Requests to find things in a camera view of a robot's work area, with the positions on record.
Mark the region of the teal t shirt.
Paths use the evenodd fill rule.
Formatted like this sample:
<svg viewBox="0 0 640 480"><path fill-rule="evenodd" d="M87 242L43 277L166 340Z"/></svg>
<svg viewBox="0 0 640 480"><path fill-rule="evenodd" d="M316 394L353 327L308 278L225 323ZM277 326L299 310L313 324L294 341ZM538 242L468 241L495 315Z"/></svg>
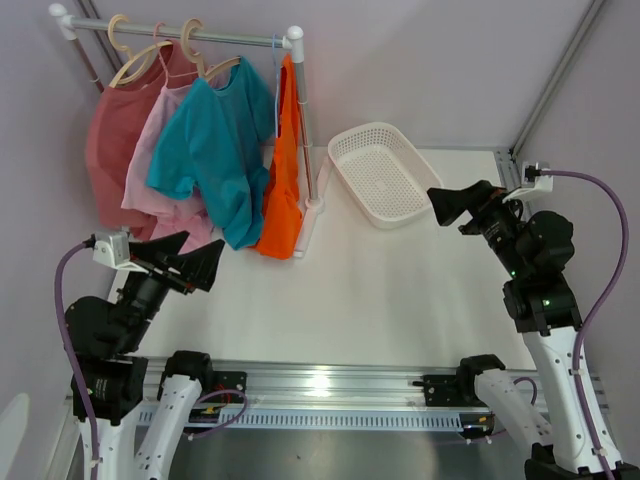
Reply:
<svg viewBox="0 0 640 480"><path fill-rule="evenodd" d="M221 88L194 81L159 136L146 185L174 200L198 190L229 246L252 247L261 237L269 181L262 145L274 131L274 97L241 58Z"/></svg>

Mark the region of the pink t shirt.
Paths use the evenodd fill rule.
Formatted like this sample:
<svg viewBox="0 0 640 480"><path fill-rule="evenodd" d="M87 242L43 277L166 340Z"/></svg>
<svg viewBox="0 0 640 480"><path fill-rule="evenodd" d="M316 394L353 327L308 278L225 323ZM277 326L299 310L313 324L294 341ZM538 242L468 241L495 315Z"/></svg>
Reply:
<svg viewBox="0 0 640 480"><path fill-rule="evenodd" d="M176 112L191 84L195 72L168 74L148 114L134 148L125 181L121 207L148 216L146 224L135 234L139 240L153 240L186 231L183 253L196 250L211 241L213 224L199 193L185 200L171 199L146 185L154 149L169 119Z"/></svg>

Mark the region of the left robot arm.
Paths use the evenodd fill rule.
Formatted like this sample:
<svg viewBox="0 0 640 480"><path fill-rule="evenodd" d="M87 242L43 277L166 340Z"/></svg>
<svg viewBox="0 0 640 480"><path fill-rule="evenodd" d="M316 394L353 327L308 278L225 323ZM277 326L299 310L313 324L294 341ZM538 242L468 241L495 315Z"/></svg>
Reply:
<svg viewBox="0 0 640 480"><path fill-rule="evenodd" d="M148 361L139 344L169 291L211 290L225 243L182 253L186 231L148 242L124 233L93 235L60 260L54 278L59 329L73 380L73 415L79 422L88 479L165 479L185 422L196 401L215 389L211 358L178 351L166 364L160 411L140 449L133 449ZM115 302L85 296L62 304L66 263L85 249L96 262L128 276Z"/></svg>

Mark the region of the beige hanger with red shirt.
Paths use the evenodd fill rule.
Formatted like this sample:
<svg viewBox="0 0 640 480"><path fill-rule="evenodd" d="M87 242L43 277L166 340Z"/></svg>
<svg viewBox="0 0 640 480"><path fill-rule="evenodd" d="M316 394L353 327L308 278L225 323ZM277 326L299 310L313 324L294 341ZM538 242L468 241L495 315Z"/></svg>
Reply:
<svg viewBox="0 0 640 480"><path fill-rule="evenodd" d="M137 80L154 60L154 55L160 57L161 49L172 46L171 41L155 41L150 46L135 53L128 45L120 43L115 36L116 27L120 23L129 24L129 18L124 14L116 14L111 17L107 27L107 36L111 46L118 52L124 53L127 61L117 71L109 83L110 88L126 86Z"/></svg>

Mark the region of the dusty red t shirt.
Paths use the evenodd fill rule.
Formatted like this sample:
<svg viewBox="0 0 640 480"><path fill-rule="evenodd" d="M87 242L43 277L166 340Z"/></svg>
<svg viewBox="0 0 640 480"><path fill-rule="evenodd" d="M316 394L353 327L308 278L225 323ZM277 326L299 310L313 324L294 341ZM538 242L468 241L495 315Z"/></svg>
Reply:
<svg viewBox="0 0 640 480"><path fill-rule="evenodd" d="M161 52L170 72L196 71L179 44L171 42L173 45ZM117 88L106 87L89 127L85 159L99 220L111 230L127 227L134 237L148 216L123 209L121 202L134 148L164 79L158 57L134 82Z"/></svg>

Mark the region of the blue wire hanger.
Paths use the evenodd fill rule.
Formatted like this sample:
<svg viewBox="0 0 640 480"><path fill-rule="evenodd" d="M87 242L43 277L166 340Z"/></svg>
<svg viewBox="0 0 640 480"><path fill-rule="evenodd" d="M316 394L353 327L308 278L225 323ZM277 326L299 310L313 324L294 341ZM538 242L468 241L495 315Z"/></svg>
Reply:
<svg viewBox="0 0 640 480"><path fill-rule="evenodd" d="M275 91L274 91L274 136L275 138L279 137L279 100L280 100L280 73L281 73L281 65L279 61L279 57L277 54L276 41L278 40L278 35L273 34L271 37L271 54L272 54L272 62L274 67L275 74Z"/></svg>

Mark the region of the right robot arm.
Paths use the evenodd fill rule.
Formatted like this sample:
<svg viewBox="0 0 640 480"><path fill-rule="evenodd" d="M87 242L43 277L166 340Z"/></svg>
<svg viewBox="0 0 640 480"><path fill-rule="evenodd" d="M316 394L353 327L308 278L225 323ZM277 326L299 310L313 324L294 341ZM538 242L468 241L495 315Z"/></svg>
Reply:
<svg viewBox="0 0 640 480"><path fill-rule="evenodd" d="M509 274L503 302L534 361L548 414L522 398L494 354L460 361L458 398L492 410L524 454L528 479L638 478L607 431L586 365L587 323L564 277L575 253L572 223L548 210L523 220L520 200L485 180L427 195L441 226L469 213L460 233L483 236Z"/></svg>

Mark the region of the orange t shirt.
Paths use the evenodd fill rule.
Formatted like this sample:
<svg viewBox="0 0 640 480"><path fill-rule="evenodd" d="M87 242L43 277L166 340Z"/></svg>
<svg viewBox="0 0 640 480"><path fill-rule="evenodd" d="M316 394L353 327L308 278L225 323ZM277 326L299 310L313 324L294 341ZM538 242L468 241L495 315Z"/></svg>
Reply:
<svg viewBox="0 0 640 480"><path fill-rule="evenodd" d="M294 62L292 56L286 54L280 69L278 136L269 170L270 180L264 194L264 224L261 237L254 246L260 254L279 260L293 255L303 222L299 207L300 114L297 100Z"/></svg>

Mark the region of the beige hanger with teal shirt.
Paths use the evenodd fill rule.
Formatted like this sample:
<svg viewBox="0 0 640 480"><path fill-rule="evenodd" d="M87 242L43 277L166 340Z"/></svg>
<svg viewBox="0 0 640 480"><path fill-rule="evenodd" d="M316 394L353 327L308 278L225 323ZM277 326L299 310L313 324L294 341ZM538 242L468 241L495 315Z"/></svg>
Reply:
<svg viewBox="0 0 640 480"><path fill-rule="evenodd" d="M198 18L187 20L181 28L180 46L185 57L196 66L198 76L207 81L212 81L217 75L222 74L231 68L241 64L242 57L235 56L226 59L216 65L207 66L204 56L201 52L191 47L190 35L196 30L202 30L203 23Z"/></svg>

